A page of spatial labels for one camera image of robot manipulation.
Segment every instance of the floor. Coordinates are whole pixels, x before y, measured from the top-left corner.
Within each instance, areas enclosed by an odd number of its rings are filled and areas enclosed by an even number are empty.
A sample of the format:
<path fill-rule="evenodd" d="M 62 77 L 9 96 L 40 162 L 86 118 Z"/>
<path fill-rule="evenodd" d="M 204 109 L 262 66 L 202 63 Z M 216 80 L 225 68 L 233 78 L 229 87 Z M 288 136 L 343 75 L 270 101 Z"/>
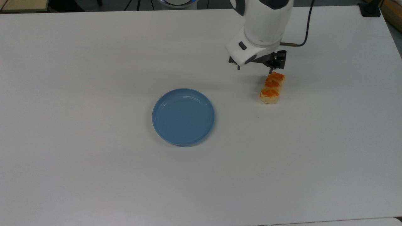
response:
<path fill-rule="evenodd" d="M 76 0 L 78 5 L 87 12 L 95 11 L 123 11 L 130 0 L 103 0 L 103 5 L 98 6 L 96 0 Z M 207 2 L 208 9 L 221 9 L 221 8 L 231 8 L 229 0 L 199 0 L 198 9 L 206 9 Z M 294 0 L 294 6 L 309 6 L 311 0 Z M 364 0 L 316 0 L 315 6 L 346 6 L 346 5 L 357 5 L 359 2 L 364 2 Z M 160 10 L 160 3 L 158 0 L 153 0 L 155 10 Z M 134 11 L 137 9 L 138 0 L 132 0 L 128 5 L 127 11 Z M 152 10 L 151 0 L 142 0 L 139 10 Z M 394 26 L 388 24 L 388 28 L 394 39 L 395 45 L 402 57 L 402 33 L 399 32 Z"/>

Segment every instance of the black cable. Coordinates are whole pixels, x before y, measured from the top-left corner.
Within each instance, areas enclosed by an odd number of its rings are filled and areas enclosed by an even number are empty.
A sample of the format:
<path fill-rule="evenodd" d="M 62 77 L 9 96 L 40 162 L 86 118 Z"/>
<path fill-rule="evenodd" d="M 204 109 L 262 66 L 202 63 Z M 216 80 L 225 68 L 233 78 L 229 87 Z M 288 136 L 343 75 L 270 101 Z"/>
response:
<path fill-rule="evenodd" d="M 302 44 L 295 44 L 295 43 L 281 42 L 280 45 L 292 46 L 292 47 L 300 47 L 300 46 L 303 46 L 303 45 L 307 42 L 308 28 L 310 27 L 310 17 L 311 17 L 311 11 L 313 10 L 313 6 L 314 6 L 314 1 L 315 1 L 315 0 L 311 0 L 310 11 L 308 12 L 308 19 L 307 19 L 306 36 L 304 37 L 303 43 L 302 43 Z"/>
<path fill-rule="evenodd" d="M 138 0 L 138 3 L 137 3 L 137 11 L 139 11 L 139 5 L 141 4 L 141 0 Z"/>
<path fill-rule="evenodd" d="M 126 8 L 124 8 L 123 11 L 126 11 L 126 10 L 127 10 L 127 8 L 128 8 L 128 6 L 130 5 L 131 1 L 132 1 L 132 0 L 128 1 L 128 4 L 127 4 Z"/>

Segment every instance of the white table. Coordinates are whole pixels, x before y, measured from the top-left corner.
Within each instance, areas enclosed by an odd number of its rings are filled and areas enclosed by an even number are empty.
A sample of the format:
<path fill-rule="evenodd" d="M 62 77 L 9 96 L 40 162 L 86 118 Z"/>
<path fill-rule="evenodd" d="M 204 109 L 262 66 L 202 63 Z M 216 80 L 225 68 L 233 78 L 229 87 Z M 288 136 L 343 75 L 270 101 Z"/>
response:
<path fill-rule="evenodd" d="M 283 41 L 303 40 L 295 8 Z M 402 61 L 383 18 L 316 7 L 268 68 L 228 63 L 234 10 L 0 15 L 0 216 L 7 226 L 251 226 L 402 215 Z M 210 137 L 154 131 L 164 93 L 215 106 Z"/>

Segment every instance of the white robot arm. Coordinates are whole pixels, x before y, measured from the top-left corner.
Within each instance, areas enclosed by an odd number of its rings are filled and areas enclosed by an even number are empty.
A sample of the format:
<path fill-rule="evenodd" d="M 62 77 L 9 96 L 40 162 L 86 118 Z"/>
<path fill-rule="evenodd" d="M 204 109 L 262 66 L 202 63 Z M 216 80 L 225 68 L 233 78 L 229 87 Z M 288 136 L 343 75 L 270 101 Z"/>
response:
<path fill-rule="evenodd" d="M 293 0 L 230 0 L 233 8 L 246 22 L 226 49 L 229 63 L 240 66 L 250 62 L 263 63 L 271 70 L 283 69 L 286 51 L 278 51 L 283 32 L 293 8 Z"/>

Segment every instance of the black stand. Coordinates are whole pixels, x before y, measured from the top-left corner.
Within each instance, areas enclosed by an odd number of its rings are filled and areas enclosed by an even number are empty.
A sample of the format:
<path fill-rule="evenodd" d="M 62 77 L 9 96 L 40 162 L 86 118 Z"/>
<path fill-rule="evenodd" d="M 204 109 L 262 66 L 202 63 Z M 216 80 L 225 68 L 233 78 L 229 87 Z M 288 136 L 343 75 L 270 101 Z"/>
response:
<path fill-rule="evenodd" d="M 380 17 L 378 4 L 381 0 L 372 0 L 370 3 L 359 3 L 361 15 L 364 17 Z"/>

